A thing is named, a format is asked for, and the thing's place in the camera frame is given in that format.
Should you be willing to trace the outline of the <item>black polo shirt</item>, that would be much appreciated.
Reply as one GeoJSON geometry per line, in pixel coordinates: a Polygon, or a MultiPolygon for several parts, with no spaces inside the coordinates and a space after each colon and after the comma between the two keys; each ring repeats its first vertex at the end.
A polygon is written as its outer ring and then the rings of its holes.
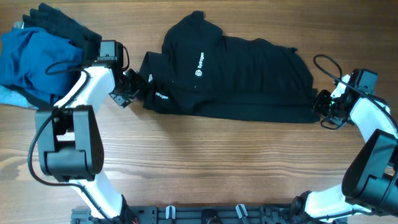
{"type": "Polygon", "coordinates": [[[315,123],[313,76],[293,47],[245,40],[195,11],[146,53],[138,93],[145,109],[211,118],[315,123]]]}

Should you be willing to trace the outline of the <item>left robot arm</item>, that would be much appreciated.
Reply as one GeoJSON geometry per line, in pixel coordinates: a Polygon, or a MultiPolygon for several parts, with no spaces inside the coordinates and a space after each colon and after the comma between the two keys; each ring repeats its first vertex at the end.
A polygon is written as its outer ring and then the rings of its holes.
{"type": "Polygon", "coordinates": [[[89,206],[88,223],[137,223],[103,171],[104,147],[95,114],[107,96],[125,108],[146,82],[129,68],[127,49],[115,40],[102,41],[97,58],[77,71],[81,76],[67,95],[35,114],[29,172],[44,185],[73,188],[89,206]]]}

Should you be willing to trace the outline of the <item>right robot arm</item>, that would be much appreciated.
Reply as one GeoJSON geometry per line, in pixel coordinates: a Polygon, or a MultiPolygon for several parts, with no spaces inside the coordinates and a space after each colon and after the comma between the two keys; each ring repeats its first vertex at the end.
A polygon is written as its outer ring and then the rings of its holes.
{"type": "Polygon", "coordinates": [[[397,124],[387,103],[375,96],[377,73],[365,68],[337,79],[333,92],[323,90],[313,110],[329,129],[346,123],[360,130],[365,145],[346,171],[342,183],[295,197],[291,223],[333,223],[353,215],[397,216],[397,124]]]}

